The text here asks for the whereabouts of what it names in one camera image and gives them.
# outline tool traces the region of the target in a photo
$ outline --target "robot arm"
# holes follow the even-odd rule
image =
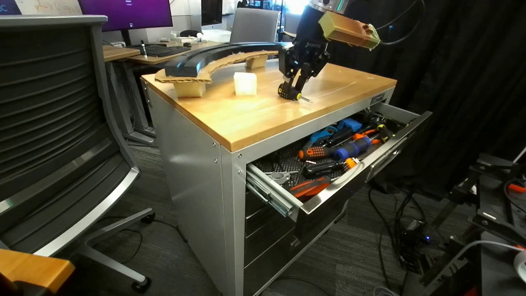
[[[380,44],[375,26],[345,17],[334,11],[314,12],[320,26],[320,34],[310,34],[297,39],[291,47],[279,50],[279,70],[284,82],[278,93],[283,98],[297,98],[309,77],[315,77],[329,60],[329,40],[340,40],[350,45],[373,49]]]

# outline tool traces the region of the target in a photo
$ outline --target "chair base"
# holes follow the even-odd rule
[[[136,221],[141,221],[141,220],[153,221],[153,216],[154,216],[154,211],[153,211],[151,206],[148,206],[148,208],[141,210],[141,211],[136,211],[136,213],[133,213],[130,216],[125,216],[125,218],[121,218],[118,221],[113,221],[113,223],[94,231],[92,234],[89,234],[82,241],[82,244],[79,248],[79,254],[84,254],[84,256],[87,256],[87,257],[107,266],[107,267],[115,269],[117,272],[120,272],[123,276],[131,277],[133,279],[133,284],[131,284],[133,289],[146,290],[149,282],[151,282],[151,279],[148,276],[144,276],[141,272],[136,272],[135,269],[128,267],[126,264],[123,264],[123,262],[120,262],[120,261],[100,253],[92,244],[97,239],[102,239],[103,236],[108,236],[108,234],[112,234],[112,233],[115,233],[115,231],[118,231],[118,230],[121,230],[125,226],[130,226],[131,223],[136,223]]]

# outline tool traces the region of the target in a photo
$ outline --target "computer monitor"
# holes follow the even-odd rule
[[[0,14],[20,14],[16,1],[15,0],[0,0]]]
[[[169,0],[79,0],[84,14],[107,14],[102,31],[120,31],[131,45],[130,31],[172,26]]]
[[[222,0],[200,0],[200,24],[218,24],[223,19]]]

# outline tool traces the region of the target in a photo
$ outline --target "black curtain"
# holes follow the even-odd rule
[[[378,26],[411,3],[357,0],[345,14]],[[444,197],[478,152],[513,159],[526,146],[526,3],[427,0],[380,35],[396,39],[414,26],[406,40],[371,52],[335,45],[334,62],[391,75],[393,105],[434,111],[376,180]]]

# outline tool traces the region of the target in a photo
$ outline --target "chair wheel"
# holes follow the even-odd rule
[[[141,218],[143,223],[151,223],[154,220],[154,211]]]
[[[131,289],[138,292],[144,292],[149,287],[149,284],[151,284],[151,277],[146,276],[144,282],[133,280]]]

